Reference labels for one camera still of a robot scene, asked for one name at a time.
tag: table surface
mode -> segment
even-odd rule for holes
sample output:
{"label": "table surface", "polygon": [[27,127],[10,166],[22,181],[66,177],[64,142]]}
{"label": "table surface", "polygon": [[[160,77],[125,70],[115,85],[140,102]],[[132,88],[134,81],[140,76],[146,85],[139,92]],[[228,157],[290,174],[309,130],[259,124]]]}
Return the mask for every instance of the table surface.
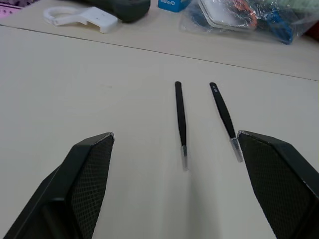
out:
{"label": "table surface", "polygon": [[[0,237],[72,145],[113,132],[93,238],[275,239],[210,81],[235,129],[287,141],[319,171],[317,81],[3,26],[0,48]],[[189,172],[181,163],[176,80]]]}
{"label": "table surface", "polygon": [[140,21],[120,24],[113,32],[101,34],[91,25],[56,27],[46,23],[43,11],[52,6],[83,7],[71,1],[41,0],[20,13],[2,19],[0,24],[319,80],[319,44],[306,37],[287,46],[276,41],[260,42],[251,38],[183,32],[179,29],[182,13],[157,8],[157,0],[151,1],[148,15]]}

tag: blue object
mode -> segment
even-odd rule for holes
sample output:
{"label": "blue object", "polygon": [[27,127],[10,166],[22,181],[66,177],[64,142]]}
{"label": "blue object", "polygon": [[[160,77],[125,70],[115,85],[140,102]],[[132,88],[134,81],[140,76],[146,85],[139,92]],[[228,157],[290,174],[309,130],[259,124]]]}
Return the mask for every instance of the blue object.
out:
{"label": "blue object", "polygon": [[158,7],[168,11],[180,12],[184,10],[190,2],[191,0],[159,0]]}
{"label": "blue object", "polygon": [[273,11],[266,17],[268,26],[271,31],[286,45],[292,43],[294,38],[294,31],[279,15],[278,11]]}

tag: clear plastic bag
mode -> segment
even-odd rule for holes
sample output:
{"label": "clear plastic bag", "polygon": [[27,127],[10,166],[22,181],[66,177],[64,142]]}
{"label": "clear plastic bag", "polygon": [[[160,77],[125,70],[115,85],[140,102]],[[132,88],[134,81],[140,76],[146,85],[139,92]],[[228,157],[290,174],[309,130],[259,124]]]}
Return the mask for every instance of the clear plastic bag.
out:
{"label": "clear plastic bag", "polygon": [[291,44],[318,20],[318,0],[193,0],[180,27],[193,33],[240,31]]}

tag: pink object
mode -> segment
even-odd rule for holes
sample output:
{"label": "pink object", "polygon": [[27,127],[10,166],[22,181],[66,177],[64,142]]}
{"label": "pink object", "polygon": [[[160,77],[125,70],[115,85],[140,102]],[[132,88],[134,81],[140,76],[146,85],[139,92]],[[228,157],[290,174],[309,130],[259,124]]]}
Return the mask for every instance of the pink object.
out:
{"label": "pink object", "polygon": [[7,16],[10,16],[18,11],[20,11],[22,8],[18,6],[12,6],[7,4],[0,3],[0,18],[5,18]]}

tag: silver tweezer tip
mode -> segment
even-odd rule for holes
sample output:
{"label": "silver tweezer tip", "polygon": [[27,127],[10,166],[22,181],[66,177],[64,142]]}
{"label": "silver tweezer tip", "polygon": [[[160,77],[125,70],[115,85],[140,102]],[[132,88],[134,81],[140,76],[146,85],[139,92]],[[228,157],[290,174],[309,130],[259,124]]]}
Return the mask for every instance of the silver tweezer tip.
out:
{"label": "silver tweezer tip", "polygon": [[188,171],[189,166],[188,166],[187,146],[186,145],[181,147],[181,156],[182,156],[182,160],[183,160],[184,171]]}
{"label": "silver tweezer tip", "polygon": [[243,156],[243,153],[241,151],[238,139],[237,138],[231,138],[230,139],[230,143],[231,143],[231,146],[233,147],[233,150],[235,151],[235,155],[236,155],[237,161],[241,163],[242,161],[244,161],[244,156]]}

